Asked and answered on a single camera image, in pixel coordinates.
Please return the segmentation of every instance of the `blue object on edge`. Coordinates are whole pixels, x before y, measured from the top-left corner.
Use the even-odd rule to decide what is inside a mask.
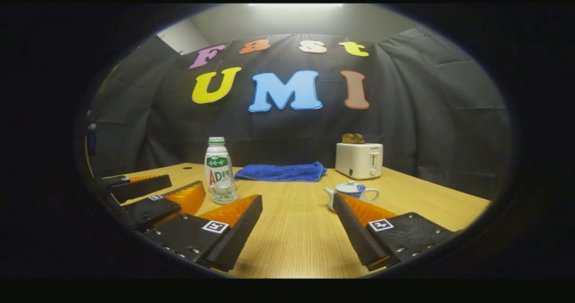
[[[310,165],[247,165],[234,178],[263,180],[268,182],[317,182],[327,172],[319,161]]]

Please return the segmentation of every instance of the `white teapot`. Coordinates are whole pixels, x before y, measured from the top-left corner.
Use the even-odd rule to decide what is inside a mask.
[[[365,185],[357,184],[353,180],[350,180],[347,183],[337,184],[335,186],[335,191],[331,190],[328,187],[325,187],[324,191],[327,194],[329,194],[329,202],[327,205],[332,211],[333,211],[333,197],[336,195],[336,193],[342,193],[344,195],[360,199],[367,203],[372,203],[378,197],[380,197],[380,191],[378,191],[376,188],[366,188]],[[365,197],[366,192],[376,192],[376,196],[368,201],[367,198]]]

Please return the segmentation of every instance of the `blue letter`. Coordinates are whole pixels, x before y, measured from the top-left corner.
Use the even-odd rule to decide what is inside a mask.
[[[267,102],[267,94],[280,110],[286,106],[292,94],[295,94],[290,106],[294,110],[316,110],[322,107],[322,102],[316,96],[315,77],[318,72],[300,70],[284,84],[274,73],[257,74],[252,77],[256,81],[253,104],[248,107],[250,112],[265,112],[271,109]]]

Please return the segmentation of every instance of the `white toaster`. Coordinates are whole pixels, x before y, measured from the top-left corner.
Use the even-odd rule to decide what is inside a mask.
[[[381,143],[338,143],[335,169],[353,179],[381,176],[384,163],[384,145]]]

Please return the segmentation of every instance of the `black fabric backdrop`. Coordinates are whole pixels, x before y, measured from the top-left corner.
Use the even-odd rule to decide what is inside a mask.
[[[246,43],[271,47],[239,54]],[[322,41],[327,53],[305,53],[300,41]],[[355,41],[368,57],[338,45]],[[235,166],[293,165],[320,161],[335,166],[343,133],[360,133],[384,145],[384,166],[469,194],[492,199],[505,185],[511,160],[509,114],[497,87],[463,50],[425,28],[380,43],[326,35],[273,35],[239,39],[201,67],[189,69],[198,51],[179,55],[151,37],[124,59],[94,98],[97,123],[95,174],[107,176],[203,162],[208,137],[224,136]],[[222,99],[191,100],[196,77],[241,67]],[[285,84],[296,71],[314,70],[318,110],[250,112],[252,76],[275,73]],[[349,108],[341,70],[365,76],[370,107]]]

